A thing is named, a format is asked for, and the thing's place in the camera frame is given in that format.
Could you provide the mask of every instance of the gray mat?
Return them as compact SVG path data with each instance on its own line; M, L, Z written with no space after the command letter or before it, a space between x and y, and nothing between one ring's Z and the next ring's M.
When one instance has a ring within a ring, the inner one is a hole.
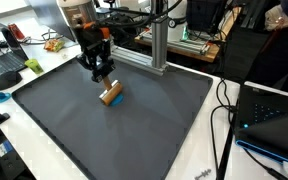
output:
M211 79L172 69L163 76L116 62L124 101L105 107L103 84L75 60L13 93L15 101L90 179L157 180L171 167Z

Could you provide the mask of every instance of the laptop keyboard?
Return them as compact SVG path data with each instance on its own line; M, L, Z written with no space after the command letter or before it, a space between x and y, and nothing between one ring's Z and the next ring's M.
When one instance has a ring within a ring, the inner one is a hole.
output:
M272 109L270 107L263 106L261 104L254 104L253 108L254 108L253 111L254 124L261 123L263 121L267 121L269 119L273 119L276 117L280 117L285 114L285 112Z
M0 56L1 73L19 71L23 69L23 67L25 67L24 63L11 53Z

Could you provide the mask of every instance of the laptop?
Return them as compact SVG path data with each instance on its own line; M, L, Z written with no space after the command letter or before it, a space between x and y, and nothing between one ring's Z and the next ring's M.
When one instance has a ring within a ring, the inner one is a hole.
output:
M288 96L244 85L235 143L276 162L288 162Z
M21 45L13 36L7 26L1 24L0 32L3 34L10 51L0 56L0 75L8 71L21 71L25 69L25 61L28 59Z

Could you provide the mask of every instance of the cup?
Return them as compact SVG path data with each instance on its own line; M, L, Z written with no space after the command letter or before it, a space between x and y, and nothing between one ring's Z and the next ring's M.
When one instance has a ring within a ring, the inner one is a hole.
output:
M25 65L28 66L33 72L35 72L35 74L44 72L36 59L29 59L25 61Z

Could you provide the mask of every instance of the laptop screen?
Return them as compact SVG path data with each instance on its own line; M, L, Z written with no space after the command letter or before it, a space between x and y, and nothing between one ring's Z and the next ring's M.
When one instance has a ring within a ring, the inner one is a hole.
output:
M13 53L22 58L24 61L28 60L28 57L26 56L21 45L18 43L17 39L13 36L12 32L8 28L2 28L1 32Z

